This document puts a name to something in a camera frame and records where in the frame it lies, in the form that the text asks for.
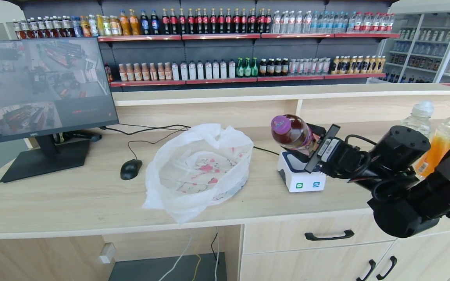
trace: cabinet door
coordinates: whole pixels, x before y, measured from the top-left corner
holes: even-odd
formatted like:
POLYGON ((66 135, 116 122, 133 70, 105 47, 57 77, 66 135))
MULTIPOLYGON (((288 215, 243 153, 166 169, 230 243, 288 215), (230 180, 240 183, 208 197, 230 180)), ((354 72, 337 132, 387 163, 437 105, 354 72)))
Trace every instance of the cabinet door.
POLYGON ((450 278, 450 232, 396 240, 373 274, 384 276, 391 267, 390 257, 397 259, 396 266, 386 281, 432 281, 450 278))
POLYGON ((241 281, 355 281, 378 263, 392 242, 243 255, 241 281))

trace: purple bottle cap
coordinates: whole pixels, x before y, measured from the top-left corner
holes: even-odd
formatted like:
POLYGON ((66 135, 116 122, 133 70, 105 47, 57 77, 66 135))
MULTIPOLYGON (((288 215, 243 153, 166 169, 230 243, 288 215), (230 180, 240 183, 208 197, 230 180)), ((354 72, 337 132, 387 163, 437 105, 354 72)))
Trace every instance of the purple bottle cap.
POLYGON ((284 135, 291 130, 291 120, 284 115, 279 115, 272 119, 270 127, 278 135, 284 135))

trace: green glass bottle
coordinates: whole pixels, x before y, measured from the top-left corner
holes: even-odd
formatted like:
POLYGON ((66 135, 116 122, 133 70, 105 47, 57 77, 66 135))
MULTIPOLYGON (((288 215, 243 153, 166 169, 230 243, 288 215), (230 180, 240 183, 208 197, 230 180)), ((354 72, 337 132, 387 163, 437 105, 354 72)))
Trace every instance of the green glass bottle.
POLYGON ((243 77, 244 76, 244 67, 243 67, 243 58, 242 57, 239 57, 237 59, 236 76, 237 77, 243 77))
POLYGON ((244 77, 249 77, 251 76, 251 65, 250 65, 250 58, 246 57, 246 62, 244 63, 245 68, 244 68, 244 77))
POLYGON ((253 67, 251 68, 251 76, 258 76, 258 66, 257 66, 257 58, 253 57, 253 67))

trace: monitor stand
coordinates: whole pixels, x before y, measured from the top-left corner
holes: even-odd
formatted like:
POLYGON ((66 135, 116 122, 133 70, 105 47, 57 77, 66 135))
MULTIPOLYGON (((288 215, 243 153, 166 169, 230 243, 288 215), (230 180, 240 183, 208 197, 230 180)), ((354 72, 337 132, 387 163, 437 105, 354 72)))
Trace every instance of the monitor stand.
POLYGON ((40 174, 48 174, 84 165, 90 140, 67 142, 55 146, 53 135, 36 137, 39 149, 21 152, 0 183, 8 183, 40 174))

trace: robotic arm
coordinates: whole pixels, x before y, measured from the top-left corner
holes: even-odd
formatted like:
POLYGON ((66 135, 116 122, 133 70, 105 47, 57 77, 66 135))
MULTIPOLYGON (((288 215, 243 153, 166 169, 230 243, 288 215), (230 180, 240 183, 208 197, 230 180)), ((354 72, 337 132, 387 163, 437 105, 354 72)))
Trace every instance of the robotic arm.
POLYGON ((329 130, 309 124, 320 137, 310 155, 288 151, 311 173, 316 166, 332 178, 348 179, 369 190, 377 225, 389 235, 407 238, 435 226, 441 216, 450 217, 450 150, 435 171, 420 181, 412 164, 430 149, 421 133, 404 126, 393 126, 378 142, 358 135, 345 140, 336 137, 339 126, 329 130), (357 137, 374 144, 370 151, 348 143, 357 137))

